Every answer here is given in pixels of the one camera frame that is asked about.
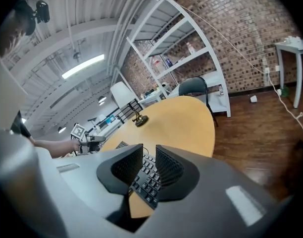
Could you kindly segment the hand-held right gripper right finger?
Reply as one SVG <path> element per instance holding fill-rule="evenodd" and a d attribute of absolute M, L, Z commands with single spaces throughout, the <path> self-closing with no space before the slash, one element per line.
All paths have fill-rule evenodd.
<path fill-rule="evenodd" d="M 194 153 L 189 151 L 156 145 L 156 168 L 160 178 L 159 202 L 184 199 L 197 186 L 200 172 L 192 162 Z"/>

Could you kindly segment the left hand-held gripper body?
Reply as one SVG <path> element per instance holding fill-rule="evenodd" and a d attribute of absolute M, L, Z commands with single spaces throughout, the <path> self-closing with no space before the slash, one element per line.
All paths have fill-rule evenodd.
<path fill-rule="evenodd" d="M 75 155 L 87 155 L 100 151 L 101 142 L 89 142 L 90 136 L 86 129 L 80 124 L 76 123 L 70 133 L 71 139 L 77 139 L 80 143 L 78 151 L 74 151 Z"/>

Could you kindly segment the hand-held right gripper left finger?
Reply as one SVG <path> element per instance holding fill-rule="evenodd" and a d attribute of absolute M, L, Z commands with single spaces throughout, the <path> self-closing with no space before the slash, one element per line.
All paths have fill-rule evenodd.
<path fill-rule="evenodd" d="M 129 145 L 102 154 L 96 175 L 105 189 L 126 195 L 143 165 L 143 144 Z"/>

